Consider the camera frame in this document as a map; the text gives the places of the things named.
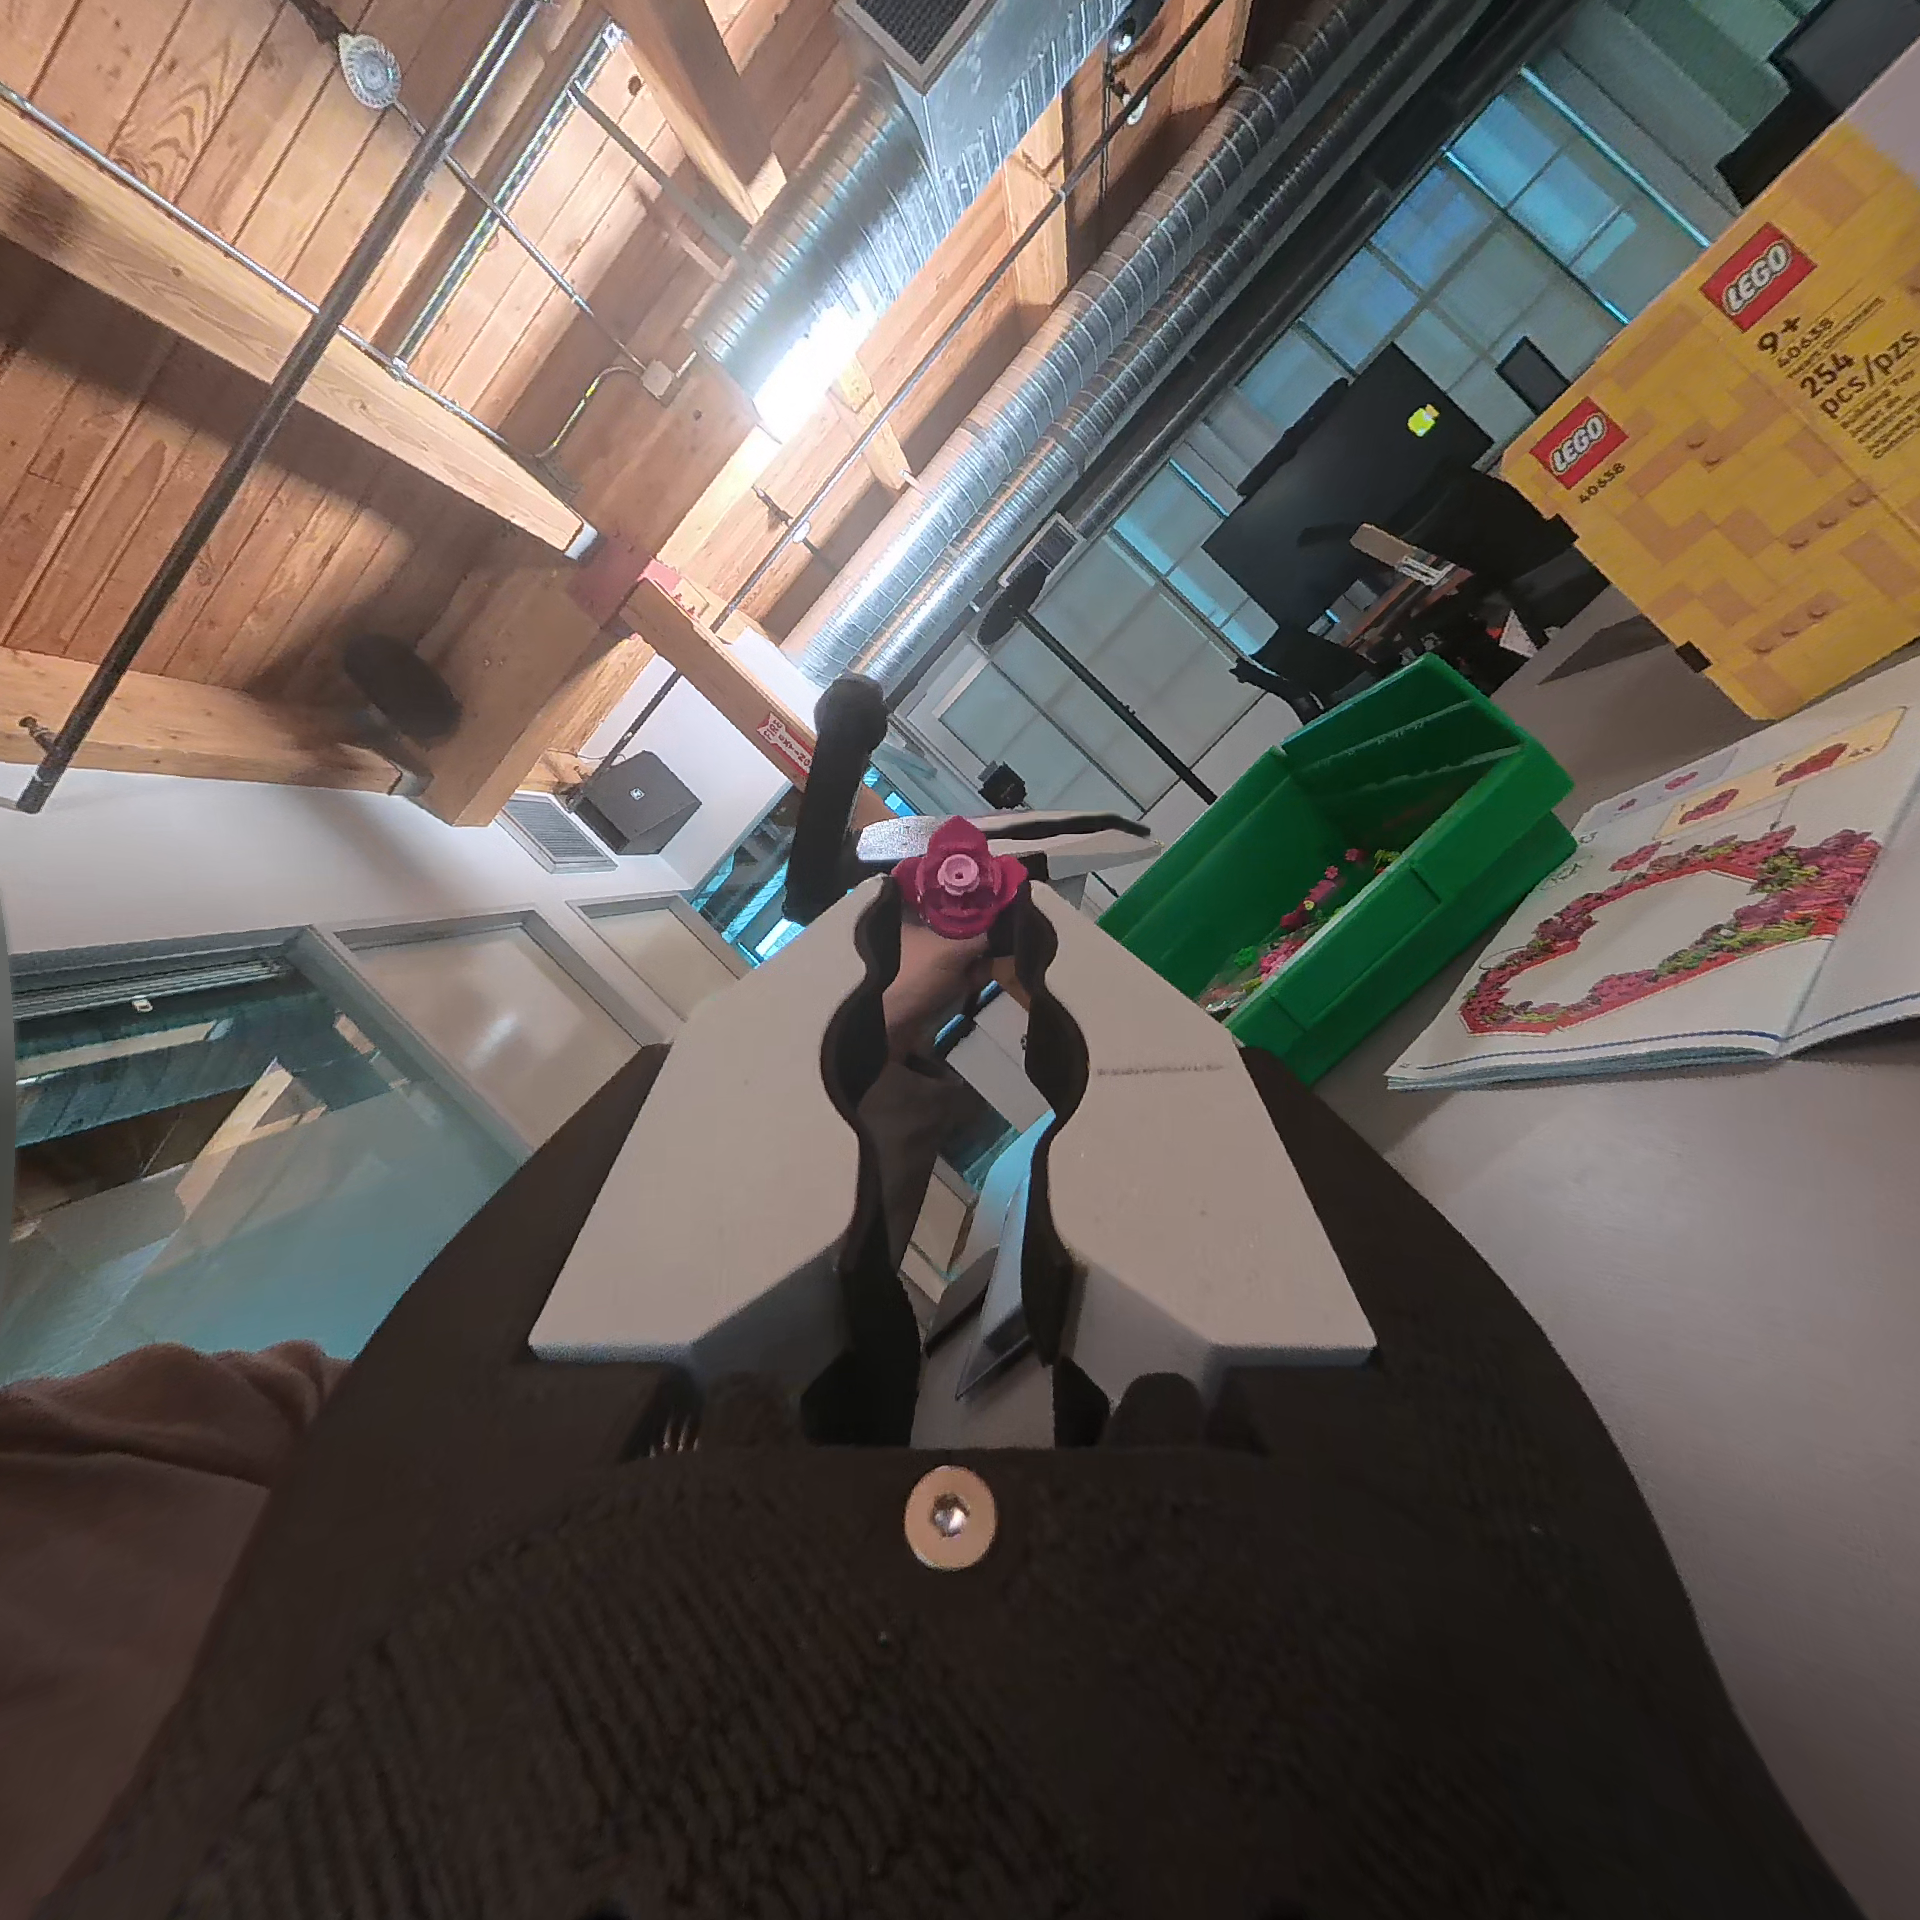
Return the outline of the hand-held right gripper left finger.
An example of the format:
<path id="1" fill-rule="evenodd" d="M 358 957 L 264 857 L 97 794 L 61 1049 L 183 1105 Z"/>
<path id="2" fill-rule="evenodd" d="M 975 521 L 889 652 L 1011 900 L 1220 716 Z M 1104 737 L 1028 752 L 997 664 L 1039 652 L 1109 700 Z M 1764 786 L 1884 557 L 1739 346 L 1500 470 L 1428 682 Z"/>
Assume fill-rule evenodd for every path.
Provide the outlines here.
<path id="1" fill-rule="evenodd" d="M 708 998 L 662 1058 L 527 1341 L 764 1376 L 844 1445 L 903 1445 L 920 1331 L 859 1107 L 889 1066 L 900 894 L 863 881 Z"/>

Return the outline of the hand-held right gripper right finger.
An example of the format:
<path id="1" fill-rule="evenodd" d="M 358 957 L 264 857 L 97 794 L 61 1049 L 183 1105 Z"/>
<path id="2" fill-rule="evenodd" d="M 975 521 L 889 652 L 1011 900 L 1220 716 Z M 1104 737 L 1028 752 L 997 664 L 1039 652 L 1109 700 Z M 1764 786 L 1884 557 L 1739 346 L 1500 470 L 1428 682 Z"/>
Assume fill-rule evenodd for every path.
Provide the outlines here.
<path id="1" fill-rule="evenodd" d="M 1046 1450 L 1073 1366 L 1214 1403 L 1229 1373 L 1356 1366 L 1376 1331 L 1246 1052 L 1037 881 L 1023 1070 L 1044 1115 L 980 1194 L 980 1445 Z"/>

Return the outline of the magenta lego flower piece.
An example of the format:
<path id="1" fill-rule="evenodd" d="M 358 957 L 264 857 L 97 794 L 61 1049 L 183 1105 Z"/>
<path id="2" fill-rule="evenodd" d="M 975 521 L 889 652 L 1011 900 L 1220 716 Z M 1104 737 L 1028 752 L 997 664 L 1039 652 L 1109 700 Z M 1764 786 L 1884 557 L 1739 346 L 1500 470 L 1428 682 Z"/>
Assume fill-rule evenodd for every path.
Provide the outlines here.
<path id="1" fill-rule="evenodd" d="M 1028 885 L 1020 857 L 993 852 L 969 819 L 935 825 L 928 845 L 900 860 L 892 878 L 918 922 L 950 945 L 985 939 Z"/>

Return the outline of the pile of small lego pieces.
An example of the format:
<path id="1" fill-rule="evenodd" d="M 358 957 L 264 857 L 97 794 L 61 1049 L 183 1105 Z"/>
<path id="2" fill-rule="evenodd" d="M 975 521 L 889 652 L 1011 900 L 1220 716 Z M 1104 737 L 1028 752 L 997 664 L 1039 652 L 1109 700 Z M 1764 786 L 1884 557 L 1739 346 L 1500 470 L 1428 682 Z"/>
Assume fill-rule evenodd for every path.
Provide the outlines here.
<path id="1" fill-rule="evenodd" d="M 1329 930 L 1374 882 L 1397 866 L 1397 849 L 1348 849 L 1267 934 L 1237 949 L 1199 989 L 1198 1004 L 1215 1022 L 1229 1019 Z"/>

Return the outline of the yellow lego box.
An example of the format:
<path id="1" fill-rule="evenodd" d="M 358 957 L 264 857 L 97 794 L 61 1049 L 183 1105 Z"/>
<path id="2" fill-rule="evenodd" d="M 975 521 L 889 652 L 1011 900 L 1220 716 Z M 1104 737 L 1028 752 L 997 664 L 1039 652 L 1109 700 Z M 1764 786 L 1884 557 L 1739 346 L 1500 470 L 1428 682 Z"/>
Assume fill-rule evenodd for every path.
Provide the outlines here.
<path id="1" fill-rule="evenodd" d="M 1915 640 L 1918 193 L 1831 126 L 1502 457 L 1741 713 Z"/>

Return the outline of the black tripod stand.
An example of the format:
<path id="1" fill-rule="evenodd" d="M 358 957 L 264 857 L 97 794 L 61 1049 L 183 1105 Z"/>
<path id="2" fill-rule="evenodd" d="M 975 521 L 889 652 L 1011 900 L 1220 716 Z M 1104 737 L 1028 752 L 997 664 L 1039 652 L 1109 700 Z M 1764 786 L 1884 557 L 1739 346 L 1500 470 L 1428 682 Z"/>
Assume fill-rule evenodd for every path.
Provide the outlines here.
<path id="1" fill-rule="evenodd" d="M 1176 785 L 1188 789 L 1204 806 L 1215 805 L 1217 794 L 1157 734 L 1140 713 L 1128 707 L 1085 660 L 1080 660 L 1059 636 L 1039 622 L 1035 604 L 1046 586 L 1049 569 L 1037 561 L 1022 565 L 1012 581 L 1001 586 L 975 622 L 975 642 L 983 652 L 999 649 L 1011 633 L 1023 630 L 1046 656 L 1052 656 L 1080 688 L 1113 713 L 1120 724 L 1140 741 L 1157 762 L 1172 772 Z"/>

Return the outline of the black office chair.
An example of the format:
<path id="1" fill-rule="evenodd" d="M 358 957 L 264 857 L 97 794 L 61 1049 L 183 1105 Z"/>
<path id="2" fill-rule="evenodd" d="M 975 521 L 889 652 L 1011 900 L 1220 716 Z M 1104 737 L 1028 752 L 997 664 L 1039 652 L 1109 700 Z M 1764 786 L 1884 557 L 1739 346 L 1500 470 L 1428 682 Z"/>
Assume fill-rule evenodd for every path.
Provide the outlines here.
<path id="1" fill-rule="evenodd" d="M 1358 526 L 1356 581 L 1308 622 L 1283 622 L 1237 678 L 1301 718 L 1329 710 L 1422 658 L 1495 693 L 1605 587 L 1569 529 L 1487 488 L 1412 524 L 1400 542 Z"/>

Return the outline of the green plastic bin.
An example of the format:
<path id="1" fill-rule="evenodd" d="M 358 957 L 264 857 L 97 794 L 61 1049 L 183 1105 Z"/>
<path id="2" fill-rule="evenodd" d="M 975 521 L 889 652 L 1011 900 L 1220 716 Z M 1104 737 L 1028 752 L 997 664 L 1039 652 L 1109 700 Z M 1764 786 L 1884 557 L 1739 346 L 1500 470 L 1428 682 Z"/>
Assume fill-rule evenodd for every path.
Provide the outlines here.
<path id="1" fill-rule="evenodd" d="M 1198 1002 L 1348 849 L 1400 860 L 1224 1019 L 1316 1084 L 1574 849 L 1569 776 L 1436 658 L 1292 732 L 1099 916 Z"/>

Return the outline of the black dome fixture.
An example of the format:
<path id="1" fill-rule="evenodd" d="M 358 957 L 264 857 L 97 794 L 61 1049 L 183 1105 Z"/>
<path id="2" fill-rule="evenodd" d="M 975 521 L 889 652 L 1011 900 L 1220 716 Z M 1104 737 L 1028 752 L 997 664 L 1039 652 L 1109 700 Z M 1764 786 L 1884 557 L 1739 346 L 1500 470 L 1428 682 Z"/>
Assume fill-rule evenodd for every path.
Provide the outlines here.
<path id="1" fill-rule="evenodd" d="M 464 707 L 411 642 L 357 633 L 343 642 L 341 666 L 364 707 L 408 747 L 436 749 L 457 734 Z"/>

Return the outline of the black monitor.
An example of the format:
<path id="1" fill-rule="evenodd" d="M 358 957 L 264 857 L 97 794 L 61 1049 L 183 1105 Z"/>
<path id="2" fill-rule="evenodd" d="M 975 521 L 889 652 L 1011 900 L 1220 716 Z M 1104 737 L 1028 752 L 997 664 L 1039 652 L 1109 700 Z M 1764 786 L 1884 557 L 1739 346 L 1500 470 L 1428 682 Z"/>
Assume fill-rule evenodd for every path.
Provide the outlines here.
<path id="1" fill-rule="evenodd" d="M 1358 584 L 1363 524 L 1387 533 L 1495 440 L 1397 346 L 1329 387 L 1251 474 L 1207 557 L 1278 625 L 1310 626 Z"/>

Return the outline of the black ceiling pipe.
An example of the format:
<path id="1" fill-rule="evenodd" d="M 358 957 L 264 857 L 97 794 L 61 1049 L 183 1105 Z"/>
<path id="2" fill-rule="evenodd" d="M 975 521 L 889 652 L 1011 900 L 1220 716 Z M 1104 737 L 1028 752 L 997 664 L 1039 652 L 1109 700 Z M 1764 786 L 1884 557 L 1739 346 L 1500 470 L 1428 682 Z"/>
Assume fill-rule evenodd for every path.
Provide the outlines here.
<path id="1" fill-rule="evenodd" d="M 180 536 L 166 548 L 149 587 L 135 601 L 127 622 L 111 640 L 104 658 L 93 668 L 91 678 L 85 684 L 85 691 L 76 700 L 67 720 L 61 720 L 60 732 L 49 734 L 40 745 L 38 763 L 13 802 L 17 814 L 40 814 L 73 760 L 89 744 L 89 737 L 103 720 L 109 700 L 124 685 L 137 656 L 158 628 L 163 612 L 174 604 L 193 563 L 201 557 L 201 552 L 229 514 L 229 508 L 243 491 L 245 482 L 251 477 L 251 470 L 284 430 L 315 373 L 326 364 L 326 355 L 341 336 L 351 307 L 368 289 L 368 281 L 381 266 L 393 240 L 400 235 L 400 228 L 407 224 L 430 186 L 432 173 L 453 157 L 475 110 L 500 78 L 504 64 L 519 50 L 519 43 L 527 34 L 537 13 L 540 3 L 507 5 L 502 19 L 495 24 L 492 36 L 477 52 L 459 88 L 449 93 L 439 118 L 415 140 L 411 157 L 405 163 L 385 197 L 376 206 L 368 228 L 347 253 L 339 276 L 326 289 L 325 301 L 312 310 L 295 344 L 287 347 L 287 355 L 280 360 L 253 421 L 223 456 L 223 461 L 212 474 L 206 494 L 185 520 Z"/>

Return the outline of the black wall speaker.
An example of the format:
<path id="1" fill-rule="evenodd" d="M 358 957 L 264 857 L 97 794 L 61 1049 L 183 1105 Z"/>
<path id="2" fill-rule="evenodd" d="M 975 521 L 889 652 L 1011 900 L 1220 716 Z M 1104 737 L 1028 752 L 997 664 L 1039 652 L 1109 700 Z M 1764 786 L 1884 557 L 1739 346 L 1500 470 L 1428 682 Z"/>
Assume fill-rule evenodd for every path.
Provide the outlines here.
<path id="1" fill-rule="evenodd" d="M 653 857 L 696 816 L 699 796 L 653 752 L 601 762 L 571 814 L 614 857 Z"/>

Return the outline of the white wall vent grille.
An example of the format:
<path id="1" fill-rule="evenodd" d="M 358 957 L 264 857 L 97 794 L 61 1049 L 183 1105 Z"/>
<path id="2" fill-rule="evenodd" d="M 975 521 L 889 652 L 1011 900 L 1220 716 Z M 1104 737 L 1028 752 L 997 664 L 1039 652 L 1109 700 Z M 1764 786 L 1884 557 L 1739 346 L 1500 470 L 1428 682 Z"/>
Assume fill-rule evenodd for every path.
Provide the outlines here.
<path id="1" fill-rule="evenodd" d="M 511 796 L 497 812 L 495 825 L 548 874 L 587 876 L 616 869 L 616 856 L 550 794 Z"/>

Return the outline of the silver spiral air duct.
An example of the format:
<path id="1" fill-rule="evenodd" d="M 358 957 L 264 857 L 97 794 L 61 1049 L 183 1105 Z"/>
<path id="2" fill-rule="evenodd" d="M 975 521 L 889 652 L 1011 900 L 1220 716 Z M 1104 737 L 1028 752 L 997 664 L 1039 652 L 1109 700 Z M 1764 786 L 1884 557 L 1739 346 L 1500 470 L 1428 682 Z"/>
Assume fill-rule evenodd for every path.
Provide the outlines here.
<path id="1" fill-rule="evenodd" d="M 691 336 L 757 393 L 829 309 L 878 320 L 960 214 L 896 85 L 867 75 L 696 307 Z"/>
<path id="2" fill-rule="evenodd" d="M 1269 253 L 1352 145 L 1508 5 L 1324 5 L 1214 110 L 1134 220 L 937 451 L 795 628 L 817 688 L 896 688 Z"/>

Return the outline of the grey rectangular vent duct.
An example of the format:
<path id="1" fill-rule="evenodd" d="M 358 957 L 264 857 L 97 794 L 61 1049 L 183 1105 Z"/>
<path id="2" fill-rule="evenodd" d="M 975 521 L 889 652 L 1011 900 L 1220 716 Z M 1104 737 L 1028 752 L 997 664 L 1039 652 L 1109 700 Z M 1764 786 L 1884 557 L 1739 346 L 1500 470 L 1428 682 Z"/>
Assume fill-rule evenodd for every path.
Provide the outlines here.
<path id="1" fill-rule="evenodd" d="M 1126 52 L 1161 3 L 836 3 L 856 56 L 918 130 L 931 171 L 977 193 L 1085 60 Z"/>

